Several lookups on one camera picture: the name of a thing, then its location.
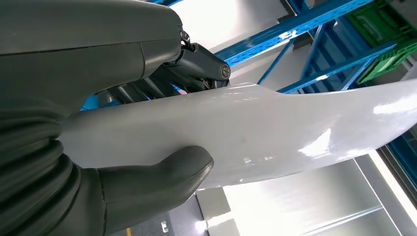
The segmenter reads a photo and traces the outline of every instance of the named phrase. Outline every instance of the green storage bin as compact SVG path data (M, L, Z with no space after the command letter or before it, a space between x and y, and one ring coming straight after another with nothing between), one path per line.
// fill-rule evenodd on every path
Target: green storage bin
M347 18L372 47L417 37L417 31L410 23L384 0L365 5L347 14Z
M372 65L361 75L357 83L362 84L380 75L388 73L401 64L408 56L417 52L417 39L401 44L400 48L379 56Z
M417 31L384 0L375 0L349 13L347 18L372 47L390 41L398 43L375 60L357 81L359 84L392 71L417 52Z

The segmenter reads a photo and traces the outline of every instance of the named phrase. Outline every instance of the floor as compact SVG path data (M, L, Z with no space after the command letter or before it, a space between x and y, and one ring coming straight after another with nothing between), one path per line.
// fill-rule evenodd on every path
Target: floor
M166 233L162 230L163 221L167 223ZM131 235L127 230L122 230L111 236L209 236L206 231L196 227L200 221L203 221L203 216L197 198L193 195L183 205L131 227Z

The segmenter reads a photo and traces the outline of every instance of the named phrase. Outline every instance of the blue metal shelving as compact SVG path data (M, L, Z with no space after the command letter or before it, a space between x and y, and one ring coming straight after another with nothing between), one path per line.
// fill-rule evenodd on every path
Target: blue metal shelving
M315 36L301 77L299 81L278 90L278 92L292 93L303 90L304 93L312 93L347 90L372 64L376 57L390 51L396 46L395 42L390 42L377 48L370 48L342 16L357 7L371 2L371 0L332 0L313 8L309 7L304 0L288 1L297 16L285 23L271 27L253 37L232 45L218 52L217 55L230 65L235 65L262 52L268 47L272 47L289 38L294 39L300 34L308 32ZM343 25L345 27L344 30L352 34L351 38L353 41L357 40L353 44L359 44L361 47L358 52L350 50L335 32L334 27L338 24ZM329 41L336 46L339 53L345 58L345 61L336 62L325 46ZM259 80L258 84L266 79L292 43L293 40L286 45L284 50ZM317 61L318 55L324 59L328 67L323 67L323 63Z
M279 43L295 38L303 33L334 20L372 0L332 0L306 10L303 14L277 24L239 43L227 47L216 55L234 66Z

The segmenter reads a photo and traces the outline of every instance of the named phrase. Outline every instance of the curved white panel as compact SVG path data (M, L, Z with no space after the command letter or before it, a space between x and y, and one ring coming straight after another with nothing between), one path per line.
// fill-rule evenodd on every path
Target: curved white panel
M199 145L215 161L207 188L331 165L416 122L417 80L306 95L243 84L82 112L64 123L60 140L82 167L151 165Z

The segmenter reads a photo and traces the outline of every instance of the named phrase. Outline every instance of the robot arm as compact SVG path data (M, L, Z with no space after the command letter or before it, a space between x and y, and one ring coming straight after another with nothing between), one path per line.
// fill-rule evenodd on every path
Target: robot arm
M116 232L182 204L206 178L213 159L202 147L154 166L82 169L55 140L57 121L105 89L163 73L189 90L228 84L228 65L186 40L174 11L136 0L3 0L0 23L1 235Z

